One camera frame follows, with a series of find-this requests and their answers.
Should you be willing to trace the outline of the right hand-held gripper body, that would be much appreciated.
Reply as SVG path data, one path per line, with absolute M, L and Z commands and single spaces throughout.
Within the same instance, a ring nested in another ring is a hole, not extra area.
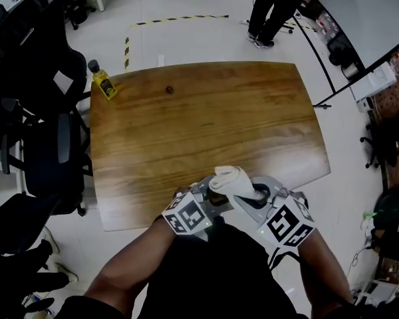
M 297 248 L 314 230 L 315 221 L 303 192 L 280 192 L 257 232 L 276 247 Z

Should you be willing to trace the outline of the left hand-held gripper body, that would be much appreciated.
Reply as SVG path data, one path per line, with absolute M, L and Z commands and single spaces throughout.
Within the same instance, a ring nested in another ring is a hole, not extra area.
M 221 196 L 211 191 L 207 195 L 193 194 L 189 191 L 172 199 L 162 212 L 162 217 L 170 229 L 179 237 L 204 236 L 205 232 L 216 224 L 216 217 L 209 218 L 205 214 L 206 200 L 217 205 L 221 201 Z

